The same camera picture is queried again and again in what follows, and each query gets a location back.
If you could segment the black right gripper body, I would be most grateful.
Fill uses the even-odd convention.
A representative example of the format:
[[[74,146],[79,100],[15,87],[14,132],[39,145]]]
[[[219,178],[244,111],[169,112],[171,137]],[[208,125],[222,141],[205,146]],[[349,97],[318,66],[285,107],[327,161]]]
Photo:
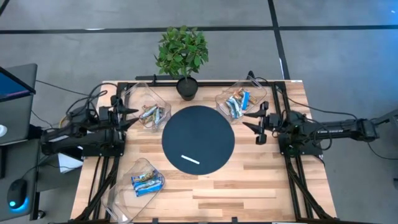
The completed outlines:
[[[256,144],[263,145],[267,142],[267,134],[266,130],[274,131],[280,124],[280,116],[276,113],[267,114],[267,110],[269,109],[269,102],[264,101],[260,104],[259,110],[264,110],[264,116],[258,117],[259,123],[258,125],[262,128],[262,133],[258,134],[256,137]]]

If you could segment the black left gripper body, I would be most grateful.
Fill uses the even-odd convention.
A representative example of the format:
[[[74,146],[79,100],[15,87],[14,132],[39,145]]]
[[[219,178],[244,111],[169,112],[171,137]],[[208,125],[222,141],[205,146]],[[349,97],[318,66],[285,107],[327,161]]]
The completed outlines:
[[[110,106],[99,108],[99,120],[102,125],[99,140],[101,142],[123,142],[124,134],[121,131],[123,100],[117,95],[113,95],[110,100]]]

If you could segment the clear plastic bin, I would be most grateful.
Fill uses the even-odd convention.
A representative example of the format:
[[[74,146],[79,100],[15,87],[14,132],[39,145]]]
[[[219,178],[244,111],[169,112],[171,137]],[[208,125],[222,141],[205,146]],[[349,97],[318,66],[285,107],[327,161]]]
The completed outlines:
[[[105,191],[101,203],[114,221],[119,224],[128,224],[133,221],[160,193],[162,189],[137,197],[131,182],[131,177],[153,170],[157,169],[147,159],[140,158],[125,174],[118,177],[116,183],[110,189]],[[160,172],[159,176],[163,181],[162,188],[164,188],[165,177]]]
[[[164,119],[153,128],[146,129],[151,129],[153,132],[156,132],[159,129],[162,129],[167,121],[171,118],[171,105],[164,101],[152,88],[148,86],[148,84],[144,82],[133,84],[132,87],[127,89],[124,96],[126,107],[139,110],[136,113],[128,114],[127,119],[139,118],[139,116],[144,112],[145,107],[157,105],[158,107],[165,108]]]
[[[236,119],[233,119],[229,112],[229,108],[226,105],[226,100],[232,102],[231,98],[234,91],[240,88],[243,88],[245,91],[248,91],[253,96],[255,96],[257,98],[257,103],[253,105],[249,102],[247,110],[242,110],[243,112],[242,117],[240,118],[237,117]],[[215,97],[216,110],[220,112],[230,124],[236,124],[243,120],[245,113],[250,113],[252,109],[255,108],[259,103],[262,103],[266,95],[267,95],[267,90],[254,78],[247,76],[246,80],[239,80],[238,82],[234,83],[231,87],[228,87],[227,89],[223,90],[219,95],[216,95]]]

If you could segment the round dark blue woven mat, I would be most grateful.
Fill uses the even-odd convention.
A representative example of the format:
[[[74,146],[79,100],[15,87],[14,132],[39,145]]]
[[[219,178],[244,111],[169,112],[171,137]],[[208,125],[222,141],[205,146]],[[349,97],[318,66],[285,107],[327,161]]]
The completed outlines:
[[[169,162],[191,175],[206,175],[229,161],[234,131],[217,110],[189,106],[176,112],[164,127],[162,149]]]

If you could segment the white paper sheet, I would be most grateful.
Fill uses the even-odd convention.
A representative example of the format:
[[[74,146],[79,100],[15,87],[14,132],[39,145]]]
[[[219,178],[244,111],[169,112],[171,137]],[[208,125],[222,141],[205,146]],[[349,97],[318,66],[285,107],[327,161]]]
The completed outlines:
[[[67,155],[58,154],[58,166],[61,173],[67,173],[71,170],[77,169],[83,165],[83,161],[69,157]]]

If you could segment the green plant in black pot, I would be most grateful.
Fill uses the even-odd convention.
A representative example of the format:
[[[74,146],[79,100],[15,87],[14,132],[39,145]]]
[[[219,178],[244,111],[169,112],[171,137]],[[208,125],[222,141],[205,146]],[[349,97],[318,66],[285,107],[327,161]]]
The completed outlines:
[[[177,81],[176,89],[183,100],[193,100],[199,84],[192,75],[209,62],[208,42],[203,32],[196,27],[169,27],[159,40],[158,50],[155,65],[159,74]]]

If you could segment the computer monitor blue screen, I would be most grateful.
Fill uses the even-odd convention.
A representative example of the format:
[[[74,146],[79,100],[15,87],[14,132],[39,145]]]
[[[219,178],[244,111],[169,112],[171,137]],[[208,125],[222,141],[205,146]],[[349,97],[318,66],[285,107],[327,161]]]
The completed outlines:
[[[0,67],[0,102],[36,94],[34,88]]]

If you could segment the grey metal stand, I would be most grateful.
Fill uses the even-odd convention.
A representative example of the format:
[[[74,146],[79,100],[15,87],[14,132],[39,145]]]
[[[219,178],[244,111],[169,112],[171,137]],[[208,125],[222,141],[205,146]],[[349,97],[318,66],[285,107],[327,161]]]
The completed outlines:
[[[398,126],[398,109],[390,111],[378,118],[374,118],[371,120],[375,126],[384,123],[391,123],[393,125]]]

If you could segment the black computer mouse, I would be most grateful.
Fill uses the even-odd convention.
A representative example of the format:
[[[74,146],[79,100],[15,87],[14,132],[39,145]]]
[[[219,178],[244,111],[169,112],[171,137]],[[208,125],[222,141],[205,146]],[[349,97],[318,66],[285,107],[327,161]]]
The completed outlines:
[[[10,209],[17,210],[25,206],[27,200],[27,181],[15,180],[7,191],[7,204]]]

